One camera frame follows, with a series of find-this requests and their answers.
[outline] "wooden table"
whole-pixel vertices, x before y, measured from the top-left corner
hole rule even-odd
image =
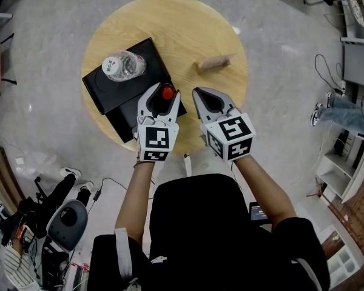
[[[111,14],[97,29],[86,49],[81,76],[102,64],[115,50],[128,49],[152,37],[174,86],[181,91],[187,114],[180,126],[174,154],[202,146],[201,121],[192,99],[195,87],[211,87],[228,94],[241,106],[247,88],[247,60],[232,26],[217,11],[197,0],[136,0]],[[197,74],[194,62],[236,53],[231,65],[219,72]],[[108,119],[97,110],[85,85],[86,106],[101,130],[125,148],[137,151],[135,140],[123,143]]]

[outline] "black box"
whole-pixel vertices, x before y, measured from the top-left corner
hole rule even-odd
[[[83,83],[98,111],[106,115],[123,142],[133,139],[132,129],[137,125],[138,101],[141,95],[159,82],[173,85],[170,74],[151,38],[127,50],[146,60],[145,74],[128,81],[114,82],[107,78],[99,66],[83,77]],[[185,113],[186,109],[181,102],[178,116]]]

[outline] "person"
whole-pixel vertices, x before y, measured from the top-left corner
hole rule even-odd
[[[331,92],[326,93],[326,105],[316,104],[311,113],[311,126],[316,126],[320,121],[333,121],[345,129],[364,135],[364,109]]]
[[[154,162],[135,165],[114,235],[94,239],[87,290],[328,290],[326,257],[311,222],[246,155],[234,161],[271,220],[268,232],[249,218],[228,164],[205,147],[169,156],[150,215],[149,258],[142,251]]]
[[[31,198],[23,200],[13,216],[0,222],[5,246],[4,272],[18,290],[37,291],[43,285],[41,255],[47,224],[81,177],[79,170],[69,167],[61,168],[59,174],[64,179],[42,204]],[[79,185],[76,199],[85,207],[93,188],[91,181]]]

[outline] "person's leg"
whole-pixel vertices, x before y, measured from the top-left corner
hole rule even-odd
[[[77,201],[80,201],[84,204],[86,207],[87,203],[89,202],[90,195],[92,194],[92,189],[94,188],[94,184],[91,181],[88,181],[84,184],[82,184],[78,195],[77,195]]]
[[[327,109],[322,107],[317,111],[317,116],[320,121],[332,120],[345,129],[364,134],[364,115],[360,109]]]
[[[81,172],[79,170],[68,167],[61,168],[59,174],[65,178],[58,183],[54,191],[46,199],[43,199],[43,203],[38,210],[38,238],[45,237],[47,223],[49,223],[50,218],[53,216],[57,208],[62,205],[66,196],[74,186],[75,181],[81,176]]]
[[[209,147],[199,149],[190,154],[192,163],[192,176],[207,175],[210,173],[221,173],[234,178],[231,168]]]
[[[163,183],[185,178],[186,176],[186,166],[183,156],[169,155],[165,162],[163,162],[163,168],[157,176],[157,185],[160,186]]]
[[[66,196],[74,186],[75,181],[81,176],[79,170],[68,167],[62,168],[59,173],[65,178],[58,183],[54,191],[43,201],[43,205],[48,204],[49,206],[55,206],[56,208],[62,205]]]
[[[338,96],[334,96],[333,94],[328,98],[328,105],[330,105],[330,107],[332,109],[360,109],[359,107],[357,107],[353,102],[350,102],[344,98],[338,97]]]

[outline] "concrete floor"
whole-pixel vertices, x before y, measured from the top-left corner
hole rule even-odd
[[[35,195],[32,180],[39,172],[57,180],[61,166],[80,169],[83,179],[96,186],[110,176],[127,187],[135,154],[112,142],[92,121],[81,93],[80,70],[94,31],[130,1],[4,1],[5,11],[14,16],[0,29],[0,40],[15,32],[9,73],[18,85],[1,85],[0,133],[22,149],[25,167],[15,163],[21,156],[17,148],[1,137],[0,144],[27,196]],[[312,166],[329,127],[311,128],[309,117],[328,89],[314,70],[314,56],[324,54],[333,69],[342,61],[340,32],[323,17],[335,10],[325,4],[307,7],[302,0],[200,1],[241,30],[249,75],[243,109],[257,131],[252,154],[296,204],[315,186]],[[326,136],[323,152],[332,147],[334,133]],[[238,181],[249,202],[246,184]],[[52,189],[52,183],[44,183]],[[124,193],[105,181],[90,214],[84,249],[90,249],[98,234],[113,230]]]

